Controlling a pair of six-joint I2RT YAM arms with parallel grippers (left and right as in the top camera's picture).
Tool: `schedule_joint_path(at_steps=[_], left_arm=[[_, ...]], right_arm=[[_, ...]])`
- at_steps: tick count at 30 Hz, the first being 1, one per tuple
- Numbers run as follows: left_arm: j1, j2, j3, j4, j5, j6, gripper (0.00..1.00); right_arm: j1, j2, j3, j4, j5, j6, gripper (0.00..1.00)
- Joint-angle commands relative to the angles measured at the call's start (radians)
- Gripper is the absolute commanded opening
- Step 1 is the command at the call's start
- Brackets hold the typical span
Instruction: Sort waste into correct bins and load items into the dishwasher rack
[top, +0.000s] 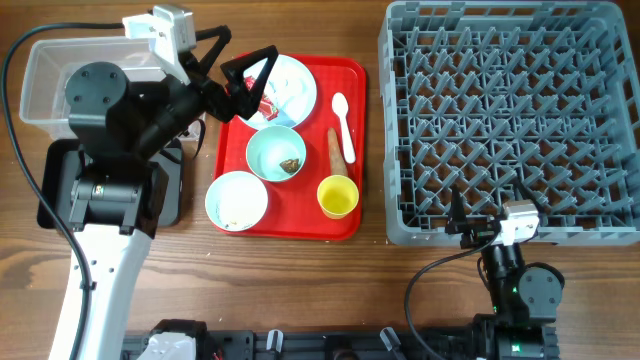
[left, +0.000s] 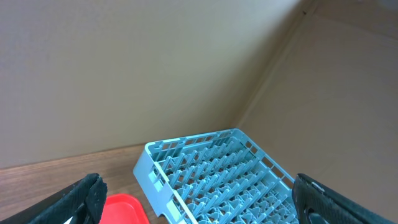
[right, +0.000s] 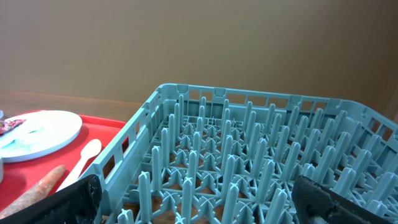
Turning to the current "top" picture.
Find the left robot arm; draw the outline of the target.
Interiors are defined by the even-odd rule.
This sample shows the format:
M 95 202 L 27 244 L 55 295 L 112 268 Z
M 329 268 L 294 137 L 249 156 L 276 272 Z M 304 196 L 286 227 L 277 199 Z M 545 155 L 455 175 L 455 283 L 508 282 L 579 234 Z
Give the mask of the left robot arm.
M 225 26 L 196 33 L 213 39 L 202 59 L 177 57 L 181 75 L 134 82 L 111 62 L 80 67 L 65 95 L 79 147 L 64 187 L 69 214 L 60 221 L 72 263 L 50 355 L 54 359 L 115 359 L 130 302 L 158 228 L 169 175 L 156 161 L 202 114 L 221 121 L 259 108 L 278 51 L 268 46 L 221 67 L 225 84 L 208 73 L 230 39 Z

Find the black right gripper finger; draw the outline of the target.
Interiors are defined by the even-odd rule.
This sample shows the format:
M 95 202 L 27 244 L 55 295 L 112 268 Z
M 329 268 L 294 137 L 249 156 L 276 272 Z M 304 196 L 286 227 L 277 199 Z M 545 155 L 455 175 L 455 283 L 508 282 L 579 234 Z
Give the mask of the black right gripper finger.
M 512 185 L 514 186 L 515 191 L 520 196 L 518 204 L 515 206 L 513 213 L 516 216 L 540 216 L 541 205 L 534 198 L 532 192 L 528 190 L 518 178 L 512 181 Z
M 468 221 L 462 196 L 457 185 L 453 185 L 451 191 L 451 203 L 445 232 L 450 235 L 466 233 L 468 231 Z

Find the white tissue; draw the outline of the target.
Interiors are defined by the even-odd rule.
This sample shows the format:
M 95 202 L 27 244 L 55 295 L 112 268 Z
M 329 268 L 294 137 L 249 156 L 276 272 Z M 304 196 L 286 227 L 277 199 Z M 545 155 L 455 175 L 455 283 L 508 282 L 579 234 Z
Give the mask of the white tissue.
M 307 116 L 311 89 L 306 72 L 296 62 L 279 59 L 269 76 L 268 85 L 271 100 L 289 118 L 300 121 Z

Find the light blue bowl with crumbs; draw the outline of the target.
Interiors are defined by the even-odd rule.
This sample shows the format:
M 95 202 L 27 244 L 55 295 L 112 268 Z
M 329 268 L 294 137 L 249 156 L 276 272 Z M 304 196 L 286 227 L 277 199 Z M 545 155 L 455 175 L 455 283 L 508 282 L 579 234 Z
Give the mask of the light blue bowl with crumbs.
M 241 232 L 260 222 L 269 203 L 264 183 L 255 175 L 232 171 L 216 178 L 205 197 L 205 210 L 221 230 Z

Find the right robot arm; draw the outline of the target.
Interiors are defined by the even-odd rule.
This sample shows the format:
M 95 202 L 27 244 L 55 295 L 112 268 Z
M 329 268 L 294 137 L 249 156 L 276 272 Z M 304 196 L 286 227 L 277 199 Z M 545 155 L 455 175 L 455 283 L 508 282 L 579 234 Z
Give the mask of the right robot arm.
M 550 325 L 556 321 L 564 276 L 546 263 L 524 261 L 521 245 L 538 235 L 542 206 L 514 183 L 520 200 L 507 201 L 498 216 L 467 219 L 459 188 L 452 188 L 445 231 L 480 255 L 480 272 L 493 312 L 477 314 L 450 336 L 454 359 L 551 359 L 559 355 Z

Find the red snack wrapper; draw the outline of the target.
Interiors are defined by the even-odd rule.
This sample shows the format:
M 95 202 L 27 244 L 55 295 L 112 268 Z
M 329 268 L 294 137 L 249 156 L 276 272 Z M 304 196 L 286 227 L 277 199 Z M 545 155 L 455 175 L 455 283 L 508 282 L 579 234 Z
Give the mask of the red snack wrapper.
M 251 89 L 255 82 L 256 78 L 254 76 L 245 78 L 245 84 L 248 89 Z M 278 116 L 279 109 L 266 94 L 263 94 L 259 104 L 258 113 L 263 117 L 264 121 L 269 122 Z

